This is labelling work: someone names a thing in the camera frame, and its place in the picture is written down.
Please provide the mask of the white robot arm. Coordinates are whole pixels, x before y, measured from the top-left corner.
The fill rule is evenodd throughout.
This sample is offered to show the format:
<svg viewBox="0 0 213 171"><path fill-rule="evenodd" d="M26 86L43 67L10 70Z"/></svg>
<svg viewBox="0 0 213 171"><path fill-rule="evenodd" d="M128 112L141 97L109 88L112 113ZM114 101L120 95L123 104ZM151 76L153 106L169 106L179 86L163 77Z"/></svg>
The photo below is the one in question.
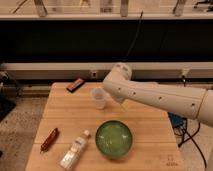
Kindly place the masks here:
<svg viewBox="0 0 213 171"><path fill-rule="evenodd" d="M131 81L132 69L116 63L103 89L118 103L126 99L150 105L213 127L213 90Z"/></svg>

